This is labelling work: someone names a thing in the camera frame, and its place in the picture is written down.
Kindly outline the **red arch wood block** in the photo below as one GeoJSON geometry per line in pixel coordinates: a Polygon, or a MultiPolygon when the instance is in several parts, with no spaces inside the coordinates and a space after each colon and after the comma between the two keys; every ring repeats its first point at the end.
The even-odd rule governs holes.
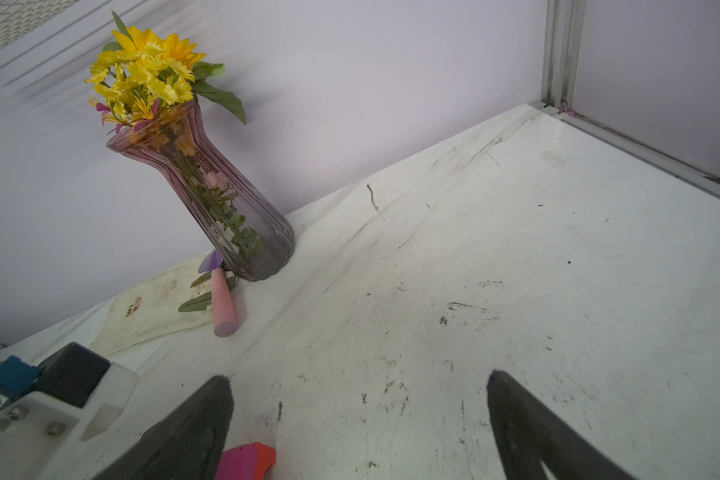
{"type": "Polygon", "coordinates": [[[276,463],[276,450],[262,443],[254,443],[254,480],[264,480],[268,470],[276,463]]]}

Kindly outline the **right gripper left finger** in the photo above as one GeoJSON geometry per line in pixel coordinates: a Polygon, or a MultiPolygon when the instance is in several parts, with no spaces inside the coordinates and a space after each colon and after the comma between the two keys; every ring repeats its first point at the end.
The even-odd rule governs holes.
{"type": "Polygon", "coordinates": [[[229,380],[214,376],[96,477],[213,479],[233,411],[229,380]]]}

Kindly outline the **magenta wood block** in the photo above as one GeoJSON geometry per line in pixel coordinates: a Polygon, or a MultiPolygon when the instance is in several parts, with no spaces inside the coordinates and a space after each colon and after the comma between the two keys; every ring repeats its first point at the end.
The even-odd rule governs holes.
{"type": "Polygon", "coordinates": [[[257,448],[253,444],[242,445],[225,451],[220,459],[215,480],[258,480],[257,448]]]}

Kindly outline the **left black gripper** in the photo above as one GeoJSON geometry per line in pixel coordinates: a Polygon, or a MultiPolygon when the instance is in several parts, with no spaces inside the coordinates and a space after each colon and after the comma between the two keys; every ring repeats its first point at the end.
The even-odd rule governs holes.
{"type": "Polygon", "coordinates": [[[53,479],[74,448],[111,427],[139,376],[113,363],[82,407],[33,392],[0,411],[0,479],[53,479]]]}

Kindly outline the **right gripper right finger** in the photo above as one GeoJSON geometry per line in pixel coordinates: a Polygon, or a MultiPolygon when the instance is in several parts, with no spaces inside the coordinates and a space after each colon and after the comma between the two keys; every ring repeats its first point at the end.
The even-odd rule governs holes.
{"type": "Polygon", "coordinates": [[[505,371],[487,382],[490,423],[508,479],[629,479],[505,371]]]}

